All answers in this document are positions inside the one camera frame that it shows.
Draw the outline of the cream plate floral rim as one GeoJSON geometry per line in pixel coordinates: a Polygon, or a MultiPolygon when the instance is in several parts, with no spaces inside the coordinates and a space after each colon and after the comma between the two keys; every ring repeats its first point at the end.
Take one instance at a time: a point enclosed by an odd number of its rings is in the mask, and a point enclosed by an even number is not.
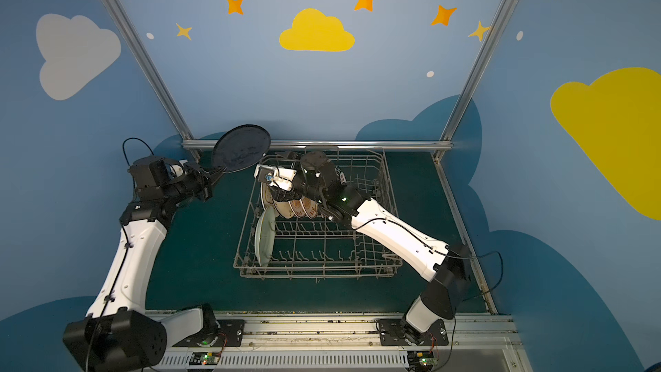
{"type": "Polygon", "coordinates": [[[275,201],[271,194],[270,186],[267,184],[261,184],[260,196],[264,209],[273,208],[278,215],[285,219],[294,217],[294,212],[290,204],[287,201],[275,201]]]}

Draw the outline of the pale green floral plate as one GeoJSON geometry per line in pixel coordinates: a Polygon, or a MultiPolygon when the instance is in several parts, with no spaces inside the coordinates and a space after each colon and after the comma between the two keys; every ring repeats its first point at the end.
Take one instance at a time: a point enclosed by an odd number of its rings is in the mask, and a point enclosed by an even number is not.
{"type": "Polygon", "coordinates": [[[264,210],[256,224],[255,253],[260,267],[269,265],[275,244],[276,229],[275,209],[269,206],[264,210]]]}

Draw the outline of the dark black plate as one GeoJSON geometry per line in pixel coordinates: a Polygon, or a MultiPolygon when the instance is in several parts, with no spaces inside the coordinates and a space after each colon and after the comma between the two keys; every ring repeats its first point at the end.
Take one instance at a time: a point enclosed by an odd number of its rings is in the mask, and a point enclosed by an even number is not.
{"type": "Polygon", "coordinates": [[[258,164],[270,144],[270,133],[261,126],[245,124],[235,127],[214,145],[211,166],[225,173],[241,172],[258,164]]]}

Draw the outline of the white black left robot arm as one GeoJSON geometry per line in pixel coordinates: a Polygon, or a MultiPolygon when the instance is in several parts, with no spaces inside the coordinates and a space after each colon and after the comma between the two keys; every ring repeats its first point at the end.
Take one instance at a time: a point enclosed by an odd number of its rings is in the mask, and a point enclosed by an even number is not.
{"type": "Polygon", "coordinates": [[[134,199],[120,217],[120,242],[103,287],[82,320],[65,328],[63,343],[84,371],[136,371],[160,363],[180,343],[210,345],[219,326],[208,304],[164,320],[146,315],[146,291],[158,251],[177,210],[206,201],[222,169],[151,155],[128,169],[134,199]]]}

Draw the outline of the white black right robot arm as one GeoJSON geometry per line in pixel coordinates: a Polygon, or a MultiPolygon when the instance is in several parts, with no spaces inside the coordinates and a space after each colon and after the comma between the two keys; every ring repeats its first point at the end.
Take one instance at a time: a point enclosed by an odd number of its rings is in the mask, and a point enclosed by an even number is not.
{"type": "Polygon", "coordinates": [[[454,318],[471,283],[467,246],[451,246],[405,223],[350,184],[322,152],[303,155],[291,168],[258,165],[255,178],[279,202],[315,201],[323,216],[376,240],[418,272],[427,286],[401,320],[406,332],[422,335],[437,320],[454,318]]]}

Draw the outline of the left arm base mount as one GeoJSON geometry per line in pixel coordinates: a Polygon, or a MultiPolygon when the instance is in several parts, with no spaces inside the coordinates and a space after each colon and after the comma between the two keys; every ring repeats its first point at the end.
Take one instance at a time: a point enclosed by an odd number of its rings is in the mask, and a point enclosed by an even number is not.
{"type": "Polygon", "coordinates": [[[202,341],[202,347],[227,348],[239,347],[244,337],[244,320],[216,320],[210,334],[202,341]]]}

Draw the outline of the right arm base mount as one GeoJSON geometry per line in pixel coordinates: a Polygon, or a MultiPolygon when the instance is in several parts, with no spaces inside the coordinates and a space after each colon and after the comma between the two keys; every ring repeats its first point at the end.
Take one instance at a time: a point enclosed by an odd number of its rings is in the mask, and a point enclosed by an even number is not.
{"type": "Polygon", "coordinates": [[[418,332],[403,320],[381,319],[376,328],[382,346],[447,346],[449,334],[443,320],[433,323],[427,332],[418,332]]]}

